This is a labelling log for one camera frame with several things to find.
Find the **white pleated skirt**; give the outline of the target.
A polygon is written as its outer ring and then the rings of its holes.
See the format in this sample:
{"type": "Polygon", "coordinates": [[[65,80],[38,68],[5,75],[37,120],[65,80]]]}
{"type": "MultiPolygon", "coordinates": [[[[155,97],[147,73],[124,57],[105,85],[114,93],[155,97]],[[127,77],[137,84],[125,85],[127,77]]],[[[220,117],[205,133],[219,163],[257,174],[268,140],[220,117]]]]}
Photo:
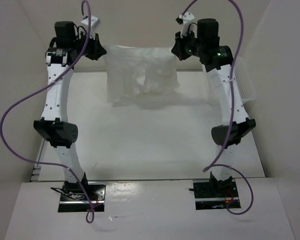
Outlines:
{"type": "Polygon", "coordinates": [[[168,95],[180,87],[171,47],[105,45],[107,102],[168,95]]]}

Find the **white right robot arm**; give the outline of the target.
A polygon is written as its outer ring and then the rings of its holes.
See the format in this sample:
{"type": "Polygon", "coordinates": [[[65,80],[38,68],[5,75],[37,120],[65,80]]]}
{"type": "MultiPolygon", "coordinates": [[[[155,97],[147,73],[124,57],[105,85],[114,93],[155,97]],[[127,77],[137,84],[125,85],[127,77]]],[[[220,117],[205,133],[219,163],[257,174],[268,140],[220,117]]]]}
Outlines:
{"type": "Polygon", "coordinates": [[[247,114],[233,75],[234,58],[231,49],[220,45],[219,23],[213,18],[196,20],[191,13],[176,19],[182,30],[175,35],[171,52],[181,61],[191,56],[199,58],[217,95],[222,124],[211,129],[212,139],[221,147],[217,154],[221,169],[212,171],[207,191],[219,197],[232,188],[230,166],[236,155],[236,146],[255,126],[247,114]]]}

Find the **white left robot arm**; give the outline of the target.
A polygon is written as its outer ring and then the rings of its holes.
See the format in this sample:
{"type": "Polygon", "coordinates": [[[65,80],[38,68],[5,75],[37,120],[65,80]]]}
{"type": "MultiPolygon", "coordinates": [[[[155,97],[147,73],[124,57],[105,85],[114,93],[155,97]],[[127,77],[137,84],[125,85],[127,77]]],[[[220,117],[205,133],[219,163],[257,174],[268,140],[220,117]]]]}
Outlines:
{"type": "Polygon", "coordinates": [[[49,88],[41,118],[33,123],[34,129],[50,143],[65,166],[63,193],[72,194],[78,200],[87,198],[90,188],[75,146],[79,130],[68,121],[68,93],[76,59],[84,56],[98,60],[107,53],[96,33],[97,24],[97,17],[85,18],[81,21],[83,32],[80,32],[72,21],[55,23],[56,36],[45,54],[49,88]]]}

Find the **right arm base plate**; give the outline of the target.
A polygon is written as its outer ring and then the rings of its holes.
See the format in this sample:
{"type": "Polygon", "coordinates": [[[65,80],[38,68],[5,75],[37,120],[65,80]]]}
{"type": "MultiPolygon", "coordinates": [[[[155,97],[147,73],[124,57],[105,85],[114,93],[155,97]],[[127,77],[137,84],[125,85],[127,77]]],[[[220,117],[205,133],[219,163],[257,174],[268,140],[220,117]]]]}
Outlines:
{"type": "Polygon", "coordinates": [[[240,198],[237,185],[234,180],[225,189],[213,192],[208,179],[194,180],[193,186],[188,190],[194,194],[195,209],[199,210],[219,210],[240,209],[240,198]]]}

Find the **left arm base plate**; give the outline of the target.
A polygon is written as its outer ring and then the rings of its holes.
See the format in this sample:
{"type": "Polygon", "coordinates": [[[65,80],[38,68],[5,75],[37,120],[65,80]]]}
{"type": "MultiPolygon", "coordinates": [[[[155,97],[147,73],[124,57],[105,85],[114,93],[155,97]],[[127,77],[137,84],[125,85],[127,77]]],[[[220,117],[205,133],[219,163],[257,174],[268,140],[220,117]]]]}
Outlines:
{"type": "MultiPolygon", "coordinates": [[[[66,190],[66,187],[51,187],[51,190],[60,195],[59,213],[80,213],[90,209],[90,203],[81,188],[78,190],[66,190]]],[[[106,184],[100,182],[89,182],[86,192],[95,212],[104,212],[106,184]]]]}

